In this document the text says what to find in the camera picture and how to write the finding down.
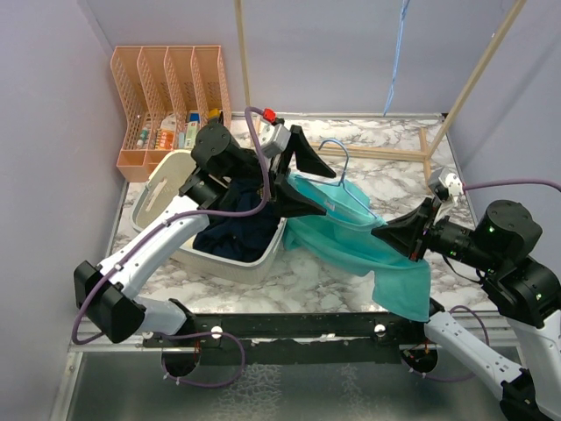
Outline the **blue hanger of teal shirt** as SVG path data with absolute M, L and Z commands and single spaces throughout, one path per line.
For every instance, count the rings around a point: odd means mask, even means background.
M 370 208 L 370 198 L 361 188 L 348 180 L 350 154 L 347 147 L 342 141 L 330 138 L 324 139 L 318 149 L 321 150 L 328 143 L 339 146 L 344 152 L 345 161 L 340 176 L 334 182 L 303 176 L 299 178 L 310 185 L 309 189 L 316 190 L 315 201 L 326 208 L 331 218 L 371 228 L 385 225 L 386 221 L 383 217 Z

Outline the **teal t shirt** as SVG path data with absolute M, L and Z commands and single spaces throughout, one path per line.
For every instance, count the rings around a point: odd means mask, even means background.
M 299 193 L 322 205 L 325 216 L 289 218 L 283 244 L 303 247 L 319 259 L 356 276 L 374 273 L 372 299 L 386 310 L 416 322 L 430 318 L 430 266 L 414 262 L 371 234 L 386 221 L 372 214 L 370 199 L 350 181 L 319 183 L 301 175 L 288 182 Z

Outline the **navy blue t shirt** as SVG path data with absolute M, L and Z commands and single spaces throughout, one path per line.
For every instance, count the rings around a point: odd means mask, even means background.
M 230 187 L 235 196 L 224 206 L 225 211 L 244 212 L 261 202 L 258 182 L 255 180 L 232 180 Z M 229 260 L 254 262 L 266 251 L 279 222 L 270 203 L 257 214 L 246 218 L 213 217 L 210 225 L 195 236 L 192 247 L 199 252 Z

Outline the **light blue wire hanger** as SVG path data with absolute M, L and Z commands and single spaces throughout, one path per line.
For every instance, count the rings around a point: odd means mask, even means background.
M 384 109 L 383 109 L 383 116 L 384 117 L 388 114 L 388 112 L 391 108 L 392 102 L 394 100 L 394 89 L 395 89 L 396 79 L 397 79 L 397 76 L 398 76 L 399 63 L 400 63 L 400 57 L 401 57 L 402 36 L 403 36 L 404 25 L 405 25 L 406 16 L 407 16 L 407 13 L 408 13 L 409 5 L 410 5 L 410 0 L 402 0 L 401 1 L 401 10 L 400 10 L 398 30 L 397 30 L 397 34 L 396 34 L 396 44 L 395 44 L 395 50 L 394 50 L 394 62 L 393 62 L 393 67 L 392 67 L 391 82 L 390 82 L 389 87 L 388 87 L 387 99 L 386 99 L 385 106 L 384 106 Z

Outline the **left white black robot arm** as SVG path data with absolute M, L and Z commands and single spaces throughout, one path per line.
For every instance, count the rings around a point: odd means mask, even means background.
M 195 168 L 168 206 L 136 238 L 94 265 L 74 271 L 75 300 L 101 335 L 120 343 L 139 332 L 158 332 L 186 345 L 194 326 L 178 302 L 141 297 L 165 260 L 185 243 L 212 260 L 253 264 L 267 255 L 283 218 L 325 214 L 326 209 L 288 182 L 288 165 L 325 178 L 334 171 L 296 125 L 276 118 L 265 136 L 244 148 L 212 118 L 196 134 L 190 156 Z

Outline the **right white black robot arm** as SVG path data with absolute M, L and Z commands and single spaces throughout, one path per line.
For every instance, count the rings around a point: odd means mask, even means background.
M 509 420 L 560 418 L 560 281 L 530 257 L 543 230 L 529 211 L 510 200 L 489 204 L 471 230 L 436 219 L 440 204 L 425 199 L 409 214 L 372 229 L 412 261 L 439 253 L 482 273 L 480 287 L 517 337 L 526 365 L 506 359 L 438 306 L 402 322 L 411 342 L 440 345 L 468 367 L 499 400 Z

